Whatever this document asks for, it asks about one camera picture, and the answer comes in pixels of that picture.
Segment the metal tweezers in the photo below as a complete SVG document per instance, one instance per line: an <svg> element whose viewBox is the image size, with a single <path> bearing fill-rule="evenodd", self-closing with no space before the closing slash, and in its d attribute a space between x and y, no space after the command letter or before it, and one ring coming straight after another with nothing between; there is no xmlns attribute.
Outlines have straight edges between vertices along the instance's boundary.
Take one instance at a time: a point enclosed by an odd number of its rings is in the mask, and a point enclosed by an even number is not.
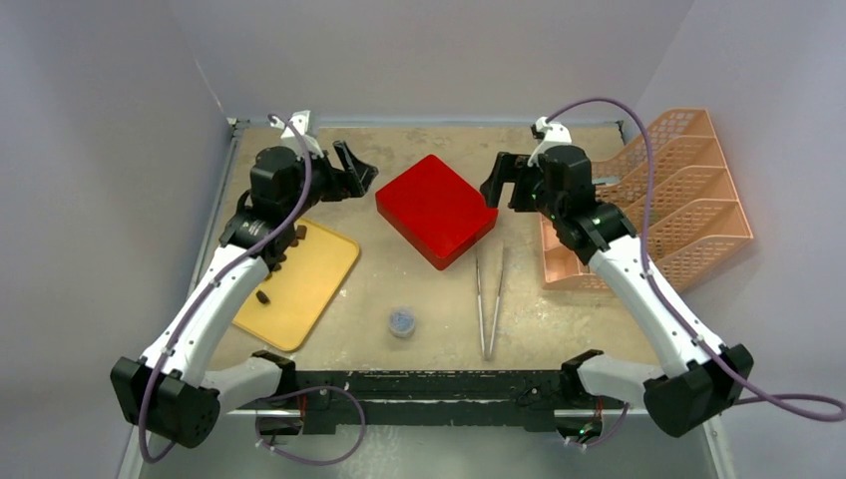
<svg viewBox="0 0 846 479"><path fill-rule="evenodd" d="M474 251L476 312L480 354L483 361L491 361L498 334L505 276L506 248L495 240Z"/></svg>

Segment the yellow plastic tray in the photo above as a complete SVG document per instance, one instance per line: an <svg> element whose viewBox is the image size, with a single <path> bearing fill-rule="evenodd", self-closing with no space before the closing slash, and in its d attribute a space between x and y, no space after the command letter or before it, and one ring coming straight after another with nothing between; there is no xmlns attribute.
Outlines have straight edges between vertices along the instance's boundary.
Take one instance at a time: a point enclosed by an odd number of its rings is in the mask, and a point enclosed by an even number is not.
<svg viewBox="0 0 846 479"><path fill-rule="evenodd" d="M360 256L360 247L328 227L303 218L305 239L289 248L279 270L262 282L235 316L233 324L285 352L299 349L341 289ZM255 297L264 291L270 304Z"/></svg>

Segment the dark oval chocolate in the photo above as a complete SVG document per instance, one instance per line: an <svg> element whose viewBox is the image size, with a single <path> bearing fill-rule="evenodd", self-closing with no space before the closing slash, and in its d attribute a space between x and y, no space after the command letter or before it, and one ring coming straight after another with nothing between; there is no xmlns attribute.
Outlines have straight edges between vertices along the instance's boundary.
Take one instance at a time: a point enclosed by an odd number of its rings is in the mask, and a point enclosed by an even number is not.
<svg viewBox="0 0 846 479"><path fill-rule="evenodd" d="M269 296L262 290L257 290L255 292L255 297L261 304L271 303L271 299L269 298Z"/></svg>

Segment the red box lid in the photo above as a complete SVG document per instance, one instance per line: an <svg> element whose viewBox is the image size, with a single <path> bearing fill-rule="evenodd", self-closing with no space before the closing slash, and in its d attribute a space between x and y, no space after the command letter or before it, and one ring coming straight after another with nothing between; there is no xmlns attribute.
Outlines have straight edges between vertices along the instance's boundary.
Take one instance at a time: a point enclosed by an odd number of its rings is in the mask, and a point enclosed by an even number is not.
<svg viewBox="0 0 846 479"><path fill-rule="evenodd" d="M496 225L498 211L435 155L382 187L377 211L435 269L444 270Z"/></svg>

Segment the black metal base rail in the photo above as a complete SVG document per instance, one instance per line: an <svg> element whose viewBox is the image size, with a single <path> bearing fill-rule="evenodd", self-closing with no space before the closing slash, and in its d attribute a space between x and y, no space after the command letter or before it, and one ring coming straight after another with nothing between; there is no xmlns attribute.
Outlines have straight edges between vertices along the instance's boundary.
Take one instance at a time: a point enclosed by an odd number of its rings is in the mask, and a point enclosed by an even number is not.
<svg viewBox="0 0 846 479"><path fill-rule="evenodd" d="M302 417L307 434L340 425L506 426L528 432L578 431L577 417L622 410L617 399L578 393L559 369L547 370L301 370L286 392L303 398L254 399L243 410Z"/></svg>

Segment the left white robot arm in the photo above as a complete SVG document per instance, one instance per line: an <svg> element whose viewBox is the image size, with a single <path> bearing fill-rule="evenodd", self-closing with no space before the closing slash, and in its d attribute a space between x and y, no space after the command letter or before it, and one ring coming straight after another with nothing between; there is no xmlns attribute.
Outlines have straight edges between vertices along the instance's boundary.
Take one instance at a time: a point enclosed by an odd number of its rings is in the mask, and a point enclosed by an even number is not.
<svg viewBox="0 0 846 479"><path fill-rule="evenodd" d="M110 372L124 418L140 433L195 448L218 418L252 402L291 404L297 394L294 363L271 352L211 371L212 354L254 290L286 259L298 241L296 221L318 203L362 198L379 171L360 161L342 141L326 152L297 147L260 151L249 187L238 198L219 246L198 286L171 324L137 359L121 357Z"/></svg>

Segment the orange mesh file organizer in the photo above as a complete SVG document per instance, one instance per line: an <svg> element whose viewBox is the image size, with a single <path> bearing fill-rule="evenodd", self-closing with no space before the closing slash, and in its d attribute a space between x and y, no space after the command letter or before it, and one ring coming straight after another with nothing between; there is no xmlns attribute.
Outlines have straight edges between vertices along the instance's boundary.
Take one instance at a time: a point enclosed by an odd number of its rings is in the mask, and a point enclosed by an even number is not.
<svg viewBox="0 0 846 479"><path fill-rule="evenodd" d="M753 233L706 110L667 110L651 122L648 136L655 154L650 200L642 138L594 161L592 172L599 198L620 207L636 228L649 214L650 258L684 291L752 241Z"/></svg>

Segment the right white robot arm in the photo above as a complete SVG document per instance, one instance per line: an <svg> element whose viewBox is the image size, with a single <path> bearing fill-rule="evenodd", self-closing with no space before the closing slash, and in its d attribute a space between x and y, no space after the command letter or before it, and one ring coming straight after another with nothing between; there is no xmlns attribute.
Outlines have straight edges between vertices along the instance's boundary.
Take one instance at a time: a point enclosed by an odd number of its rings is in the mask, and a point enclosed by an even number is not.
<svg viewBox="0 0 846 479"><path fill-rule="evenodd" d="M509 208L552 224L559 242L626 307L659 360L652 367L595 349L582 353L562 366L560 391L568 403L613 398L645 409L662 432L680 437L737 402L751 353L741 344L726 346L686 307L643 253L625 213L598 198L583 149L555 146L535 160L501 152L480 187L488 207L498 205L505 184L514 187Z"/></svg>

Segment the small clear round container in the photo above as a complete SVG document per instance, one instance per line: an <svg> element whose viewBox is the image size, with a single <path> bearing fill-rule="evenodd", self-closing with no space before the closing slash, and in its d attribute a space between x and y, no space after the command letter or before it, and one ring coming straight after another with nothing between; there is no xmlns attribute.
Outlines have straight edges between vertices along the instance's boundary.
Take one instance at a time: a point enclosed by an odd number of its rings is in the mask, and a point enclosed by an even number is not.
<svg viewBox="0 0 846 479"><path fill-rule="evenodd" d="M389 332L398 338L409 338L416 330L416 317L407 307L397 307L389 312Z"/></svg>

